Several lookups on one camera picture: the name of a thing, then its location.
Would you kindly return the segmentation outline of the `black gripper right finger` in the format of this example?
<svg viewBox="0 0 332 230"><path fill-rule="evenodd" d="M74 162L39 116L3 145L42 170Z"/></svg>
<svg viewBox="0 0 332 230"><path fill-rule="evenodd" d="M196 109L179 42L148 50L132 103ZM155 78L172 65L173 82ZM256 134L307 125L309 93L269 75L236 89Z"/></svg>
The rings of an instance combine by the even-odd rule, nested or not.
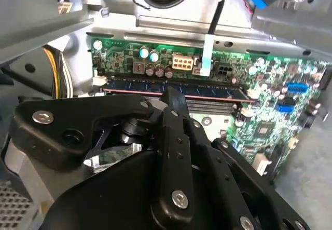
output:
<svg viewBox="0 0 332 230"><path fill-rule="evenodd" d="M310 229L305 220L229 143L211 142L202 125L185 132L204 176L217 221L225 229Z"/></svg>

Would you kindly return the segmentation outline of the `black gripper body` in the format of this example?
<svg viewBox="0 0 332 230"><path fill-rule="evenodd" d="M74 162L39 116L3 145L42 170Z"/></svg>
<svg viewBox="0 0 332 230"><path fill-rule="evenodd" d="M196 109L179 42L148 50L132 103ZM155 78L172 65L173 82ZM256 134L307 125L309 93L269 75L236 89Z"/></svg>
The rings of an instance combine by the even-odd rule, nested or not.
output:
<svg viewBox="0 0 332 230"><path fill-rule="evenodd" d="M63 193L43 229L225 229L189 152L135 154Z"/></svg>

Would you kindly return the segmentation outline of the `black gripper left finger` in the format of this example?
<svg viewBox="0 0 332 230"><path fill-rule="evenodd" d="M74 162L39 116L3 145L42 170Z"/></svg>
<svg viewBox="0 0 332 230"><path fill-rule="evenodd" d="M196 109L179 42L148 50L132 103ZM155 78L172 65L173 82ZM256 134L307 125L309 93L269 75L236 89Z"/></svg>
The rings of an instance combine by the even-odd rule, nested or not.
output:
<svg viewBox="0 0 332 230"><path fill-rule="evenodd" d="M189 224L195 215L185 96L167 88L157 101L140 94L35 100L19 104L10 139L26 157L71 185L45 224ZM81 179L90 153L140 143L140 152Z"/></svg>

